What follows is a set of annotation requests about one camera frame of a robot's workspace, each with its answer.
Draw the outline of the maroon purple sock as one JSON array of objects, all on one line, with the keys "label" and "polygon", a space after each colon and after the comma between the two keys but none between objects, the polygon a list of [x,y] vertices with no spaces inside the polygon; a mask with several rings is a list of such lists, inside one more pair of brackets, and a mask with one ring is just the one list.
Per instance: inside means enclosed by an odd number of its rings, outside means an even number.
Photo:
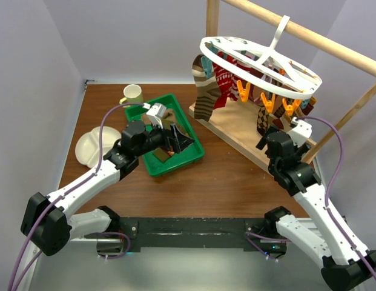
[{"label": "maroon purple sock", "polygon": [[290,125],[291,119],[293,117],[309,115],[310,112],[314,109],[316,102],[317,99],[315,97],[311,97],[310,99],[302,101],[299,107],[293,112],[293,115],[289,116],[283,107],[282,97],[280,97],[278,100],[276,100],[274,111],[271,114],[273,118],[272,123],[276,127],[284,129],[285,127]]}]

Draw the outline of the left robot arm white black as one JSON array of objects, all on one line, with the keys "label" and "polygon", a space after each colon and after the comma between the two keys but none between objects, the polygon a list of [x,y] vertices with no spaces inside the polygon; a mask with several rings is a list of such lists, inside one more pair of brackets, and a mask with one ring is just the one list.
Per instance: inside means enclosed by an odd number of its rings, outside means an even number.
[{"label": "left robot arm white black", "polygon": [[116,236],[118,218],[108,208],[91,212],[94,220],[86,220],[80,227],[70,219],[91,198],[130,174],[140,156],[158,148],[179,154],[194,142],[175,123],[165,128],[155,125],[147,131],[142,121],[129,122],[96,167],[47,196],[38,192],[28,200],[21,232],[47,256],[58,253],[74,236],[97,232],[106,238]]}]

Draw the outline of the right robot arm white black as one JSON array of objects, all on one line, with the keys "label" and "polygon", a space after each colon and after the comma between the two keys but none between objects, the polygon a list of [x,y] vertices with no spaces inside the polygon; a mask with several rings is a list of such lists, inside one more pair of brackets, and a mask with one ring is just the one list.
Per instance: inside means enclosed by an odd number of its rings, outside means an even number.
[{"label": "right robot arm white black", "polygon": [[337,209],[325,198],[320,177],[301,161],[309,146],[305,138],[291,136],[271,126],[256,145],[266,148],[268,172],[306,211],[320,232],[318,235],[286,208],[265,213],[264,232],[270,238],[285,237],[307,254],[320,268],[331,290],[351,290],[376,272],[376,250],[363,244]]}]

